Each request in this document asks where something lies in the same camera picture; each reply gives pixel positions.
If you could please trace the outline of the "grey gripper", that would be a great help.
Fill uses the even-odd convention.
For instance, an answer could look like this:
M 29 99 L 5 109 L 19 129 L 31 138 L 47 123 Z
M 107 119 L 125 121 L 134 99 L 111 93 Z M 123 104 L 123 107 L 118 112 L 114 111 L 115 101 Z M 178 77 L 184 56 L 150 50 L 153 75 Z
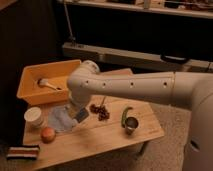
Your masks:
M 88 104 L 88 101 L 83 100 L 80 101 L 74 98 L 72 95 L 69 95 L 69 103 L 68 103 L 68 115 L 70 117 L 75 117 L 81 109 L 83 109 Z

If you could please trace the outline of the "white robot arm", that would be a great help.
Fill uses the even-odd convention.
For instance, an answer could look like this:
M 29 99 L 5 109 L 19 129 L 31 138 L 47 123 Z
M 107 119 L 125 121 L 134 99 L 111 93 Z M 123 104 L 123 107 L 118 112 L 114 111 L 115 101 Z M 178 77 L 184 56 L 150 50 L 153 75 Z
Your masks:
M 95 62 L 86 60 L 70 74 L 67 87 L 78 108 L 86 106 L 92 95 L 108 95 L 189 109 L 183 171 L 213 171 L 212 73 L 102 75 Z

